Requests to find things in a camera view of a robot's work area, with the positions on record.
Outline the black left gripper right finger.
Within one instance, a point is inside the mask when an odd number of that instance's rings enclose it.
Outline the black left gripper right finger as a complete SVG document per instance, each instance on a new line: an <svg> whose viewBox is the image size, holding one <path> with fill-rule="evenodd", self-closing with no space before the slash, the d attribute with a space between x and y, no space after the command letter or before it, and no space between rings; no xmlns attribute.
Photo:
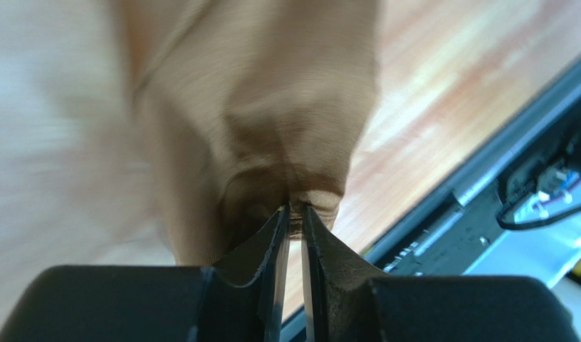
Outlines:
<svg viewBox="0 0 581 342"><path fill-rule="evenodd" d="M302 208L303 297L308 341L381 341L371 286L388 275L338 239L315 209Z"/></svg>

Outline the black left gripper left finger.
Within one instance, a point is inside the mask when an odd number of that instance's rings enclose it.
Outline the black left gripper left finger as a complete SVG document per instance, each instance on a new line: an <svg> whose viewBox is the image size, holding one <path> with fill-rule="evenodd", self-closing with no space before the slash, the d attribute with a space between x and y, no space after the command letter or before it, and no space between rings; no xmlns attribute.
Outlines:
<svg viewBox="0 0 581 342"><path fill-rule="evenodd" d="M278 341L289 253L290 209L282 206L214 264L200 313L201 341Z"/></svg>

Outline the brown cloth napkin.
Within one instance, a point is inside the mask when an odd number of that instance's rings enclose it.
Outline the brown cloth napkin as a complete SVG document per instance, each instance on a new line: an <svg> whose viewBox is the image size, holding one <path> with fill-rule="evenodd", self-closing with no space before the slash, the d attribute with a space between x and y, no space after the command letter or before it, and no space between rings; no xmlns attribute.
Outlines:
<svg viewBox="0 0 581 342"><path fill-rule="evenodd" d="M112 1L176 263L281 206L334 226L377 104L378 1Z"/></svg>

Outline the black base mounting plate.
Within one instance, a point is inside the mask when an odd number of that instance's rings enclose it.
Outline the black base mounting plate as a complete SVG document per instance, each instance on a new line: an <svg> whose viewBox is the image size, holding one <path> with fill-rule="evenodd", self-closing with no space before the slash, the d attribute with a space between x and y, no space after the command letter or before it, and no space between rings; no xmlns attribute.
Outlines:
<svg viewBox="0 0 581 342"><path fill-rule="evenodd" d="M551 287L580 257L581 60L362 256L381 341L577 341Z"/></svg>

